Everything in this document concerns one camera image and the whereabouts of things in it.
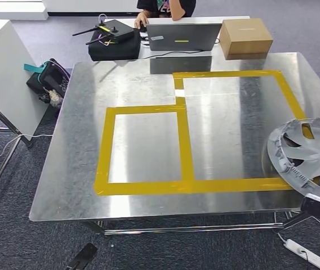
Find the person's hand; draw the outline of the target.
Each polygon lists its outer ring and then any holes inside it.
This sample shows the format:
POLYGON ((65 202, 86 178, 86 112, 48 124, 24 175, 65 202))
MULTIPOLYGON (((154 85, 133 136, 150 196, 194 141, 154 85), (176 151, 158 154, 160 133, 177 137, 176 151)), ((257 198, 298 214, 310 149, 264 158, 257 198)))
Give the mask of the person's hand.
POLYGON ((151 16, 147 10, 142 10, 140 12, 134 22, 134 26, 137 29, 140 29, 142 26, 147 26, 148 24, 148 17, 151 16))

